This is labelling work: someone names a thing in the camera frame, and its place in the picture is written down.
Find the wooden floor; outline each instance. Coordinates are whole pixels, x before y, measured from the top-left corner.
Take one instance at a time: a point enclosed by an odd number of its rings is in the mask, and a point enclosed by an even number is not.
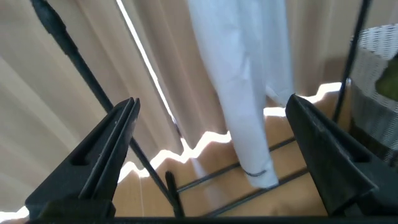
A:
[[[330,93],[316,103],[329,117],[332,115],[337,93]],[[349,97],[346,97],[340,126],[349,125]],[[270,146],[293,136],[284,117],[268,116],[266,133]],[[283,178],[305,167],[305,161],[296,142],[292,142],[271,153],[279,178]],[[199,177],[226,167],[238,161],[232,143],[213,142],[203,150],[197,159],[185,164],[166,160],[157,172],[163,178],[167,170],[175,175],[181,186]],[[204,215],[228,202],[240,198],[255,189],[250,186],[240,168],[209,180],[180,194],[188,217]],[[139,178],[131,172],[119,185],[114,200],[118,217],[171,217],[172,207],[148,178]],[[325,208],[309,174],[299,177],[277,189],[240,205],[222,216],[265,216],[265,215],[326,215]]]

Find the wicker basket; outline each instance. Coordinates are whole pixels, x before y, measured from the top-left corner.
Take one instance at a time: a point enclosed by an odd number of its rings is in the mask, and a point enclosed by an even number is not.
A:
[[[378,94],[374,84],[397,52],[398,24],[364,30],[351,72],[350,133],[393,167],[398,166],[398,102]]]

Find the metal rack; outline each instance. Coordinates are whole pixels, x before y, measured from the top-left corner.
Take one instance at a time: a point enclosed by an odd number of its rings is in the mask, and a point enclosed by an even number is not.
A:
[[[36,14],[38,15],[40,21],[43,23],[44,27],[46,28],[47,32],[52,34],[54,39],[57,41],[61,49],[65,52],[65,54],[70,58],[70,60],[73,62],[74,66],[76,66],[76,69],[79,71],[80,75],[83,77],[84,81],[87,83],[89,86],[90,90],[94,93],[95,97],[97,100],[100,102],[102,107],[105,109],[105,111],[108,113],[113,109],[113,104],[110,102],[108,96],[106,93],[103,91],[101,85],[98,83],[96,78],[94,77],[93,73],[91,70],[88,68],[87,64],[81,57],[77,46],[74,44],[72,41],[72,38],[68,35],[68,32],[66,30],[65,24],[62,22],[61,18],[59,15],[55,12],[54,9],[51,8],[51,6],[48,4],[47,1],[44,0],[31,0],[32,5],[36,11]],[[356,48],[358,44],[358,39],[359,39],[359,33],[363,27],[363,24],[366,20],[367,13],[369,11],[371,0],[363,0],[361,9],[359,11],[358,15],[358,20],[356,23],[356,27],[354,30],[354,37],[351,43],[351,47],[349,49],[349,55],[348,59],[346,61],[346,66],[343,74],[343,79],[341,81],[341,88],[339,92],[339,97],[338,101],[336,104],[335,108],[335,113],[333,115],[333,121],[337,122],[341,107],[343,104],[343,100],[345,97],[345,88],[346,88],[346,81],[349,77],[349,74],[351,72],[351,68],[355,59],[355,54],[356,54]],[[285,146],[289,143],[294,142],[294,138],[286,139],[285,141],[282,141],[275,146],[270,147],[270,151],[274,151],[282,146]],[[158,188],[162,193],[165,195],[166,199],[169,201],[171,206],[174,209],[174,214],[176,217],[184,217],[184,211],[183,211],[183,206],[180,200],[179,193],[186,191],[192,187],[195,187],[203,182],[206,182],[208,180],[211,180],[212,178],[218,177],[222,174],[227,173],[228,171],[240,167],[239,163],[232,164],[228,167],[222,168],[212,174],[206,175],[202,178],[199,178],[197,180],[194,180],[193,182],[190,182],[188,184],[185,184],[183,186],[177,187],[177,184],[175,182],[175,178],[173,173],[167,171],[165,174],[165,179],[167,183],[167,187],[165,184],[162,182],[161,178],[159,175],[156,173],[154,168],[151,166],[148,158],[146,158],[145,154],[139,147],[138,143],[135,141],[134,138],[131,138],[130,140],[130,146],[134,153],[137,155],[139,160],[142,162],[142,165],[148,170],[150,176],[153,178],[154,182],[157,184]],[[250,201],[251,199],[254,199],[270,190],[273,190],[281,185],[284,185],[288,183],[291,180],[294,180],[308,172],[307,169],[302,169],[300,171],[295,172],[294,174],[279,180],[280,184],[271,188],[271,189],[259,189],[256,190],[253,193],[247,194],[221,208],[218,208],[210,213],[207,213],[204,215],[204,217],[215,217],[223,212],[226,212],[228,210],[231,210],[234,207],[237,207],[241,205],[242,203],[245,203],[247,201]]]

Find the beige curtain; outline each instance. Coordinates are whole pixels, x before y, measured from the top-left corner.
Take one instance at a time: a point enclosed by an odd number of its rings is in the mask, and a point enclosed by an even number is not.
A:
[[[141,99],[134,136],[148,158],[161,149],[180,154],[178,131],[116,1],[49,2],[111,101]],[[205,131],[225,133],[185,0],[120,2],[189,146]],[[286,2],[295,87],[313,95],[319,84],[340,81],[360,0]],[[396,9],[396,0],[373,1],[366,26],[398,22]],[[0,210],[16,211],[105,112],[28,0],[0,1],[0,29]]]

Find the hanging white garment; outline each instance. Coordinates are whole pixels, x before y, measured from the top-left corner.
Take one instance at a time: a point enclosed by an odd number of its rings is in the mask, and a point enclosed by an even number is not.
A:
[[[278,184],[264,130],[266,95],[294,93],[285,1],[188,0],[201,57],[242,168],[254,187]]]

